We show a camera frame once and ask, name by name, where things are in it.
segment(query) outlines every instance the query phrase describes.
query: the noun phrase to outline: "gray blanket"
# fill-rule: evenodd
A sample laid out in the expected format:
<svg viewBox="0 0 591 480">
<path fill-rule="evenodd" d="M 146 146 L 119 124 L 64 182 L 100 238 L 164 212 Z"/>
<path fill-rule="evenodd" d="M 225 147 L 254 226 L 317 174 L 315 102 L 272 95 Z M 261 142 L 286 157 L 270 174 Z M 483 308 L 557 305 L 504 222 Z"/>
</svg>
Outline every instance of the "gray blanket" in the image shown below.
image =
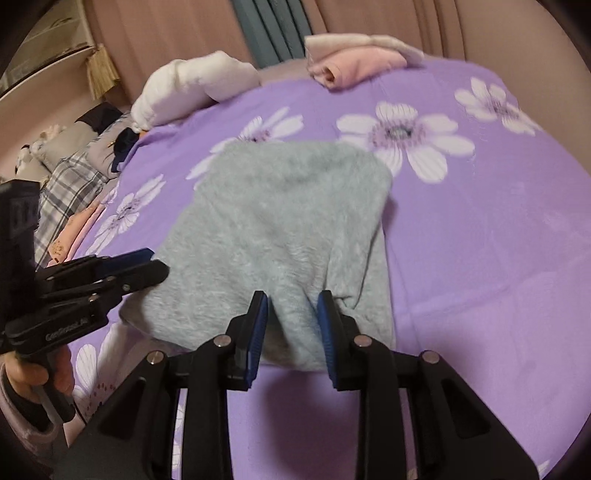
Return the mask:
<svg viewBox="0 0 591 480">
<path fill-rule="evenodd" d="M 316 302 L 331 290 L 361 332 L 392 344 L 381 215 L 389 170 L 344 144 L 236 142 L 213 160 L 157 258 L 170 276 L 131 295 L 121 318 L 195 349 L 271 298 L 263 360 L 326 369 Z"/>
</svg>

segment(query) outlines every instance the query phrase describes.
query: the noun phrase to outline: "human hand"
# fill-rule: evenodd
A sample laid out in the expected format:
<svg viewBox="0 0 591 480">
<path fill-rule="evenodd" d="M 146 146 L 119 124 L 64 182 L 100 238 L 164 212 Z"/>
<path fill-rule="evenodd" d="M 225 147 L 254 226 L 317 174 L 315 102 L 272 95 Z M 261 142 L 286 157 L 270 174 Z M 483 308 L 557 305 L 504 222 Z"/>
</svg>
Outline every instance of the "human hand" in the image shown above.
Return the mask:
<svg viewBox="0 0 591 480">
<path fill-rule="evenodd" d="M 56 389 L 70 396 L 74 390 L 74 370 L 70 363 L 72 353 L 67 345 L 60 347 L 55 356 L 55 374 L 53 384 Z M 17 357 L 15 352 L 4 356 L 4 365 L 12 389 L 21 397 L 34 403 L 41 403 L 33 387 L 44 385 L 49 380 L 49 373 L 41 365 L 32 364 Z"/>
</svg>

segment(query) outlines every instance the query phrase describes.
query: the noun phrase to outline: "tassel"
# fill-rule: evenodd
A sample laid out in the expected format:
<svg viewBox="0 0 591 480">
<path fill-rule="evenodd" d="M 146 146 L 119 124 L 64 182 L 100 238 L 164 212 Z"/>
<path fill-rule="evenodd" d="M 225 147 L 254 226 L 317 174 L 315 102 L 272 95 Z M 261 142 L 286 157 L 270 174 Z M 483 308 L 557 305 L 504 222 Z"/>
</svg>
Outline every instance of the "tassel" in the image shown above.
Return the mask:
<svg viewBox="0 0 591 480">
<path fill-rule="evenodd" d="M 101 98 L 121 80 L 104 45 L 99 45 L 87 59 L 86 76 L 94 100 Z"/>
</svg>

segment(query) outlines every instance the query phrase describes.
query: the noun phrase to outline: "pink wall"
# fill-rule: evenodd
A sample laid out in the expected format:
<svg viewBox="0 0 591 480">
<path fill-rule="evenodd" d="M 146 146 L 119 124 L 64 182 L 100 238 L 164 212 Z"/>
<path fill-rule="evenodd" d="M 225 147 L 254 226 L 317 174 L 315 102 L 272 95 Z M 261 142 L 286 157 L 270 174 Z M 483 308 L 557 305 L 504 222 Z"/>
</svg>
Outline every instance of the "pink wall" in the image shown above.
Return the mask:
<svg viewBox="0 0 591 480">
<path fill-rule="evenodd" d="M 0 175 L 11 178 L 18 151 L 51 125 L 71 125 L 96 105 L 84 60 L 64 59 L 26 80 L 0 99 Z"/>
</svg>

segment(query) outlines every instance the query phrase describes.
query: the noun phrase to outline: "sleeve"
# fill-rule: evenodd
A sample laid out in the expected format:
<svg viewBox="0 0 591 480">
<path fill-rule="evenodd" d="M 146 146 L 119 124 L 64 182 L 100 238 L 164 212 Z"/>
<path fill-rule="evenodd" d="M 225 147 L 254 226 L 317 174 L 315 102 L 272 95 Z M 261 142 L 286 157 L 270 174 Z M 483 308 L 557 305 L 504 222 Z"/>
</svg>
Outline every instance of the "sleeve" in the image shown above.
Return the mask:
<svg viewBox="0 0 591 480">
<path fill-rule="evenodd" d="M 39 463 L 53 467 L 56 457 L 67 449 L 66 436 L 61 426 L 49 424 L 45 431 L 37 430 L 16 408 L 5 388 L 6 370 L 0 356 L 0 410 L 23 446 Z"/>
</svg>

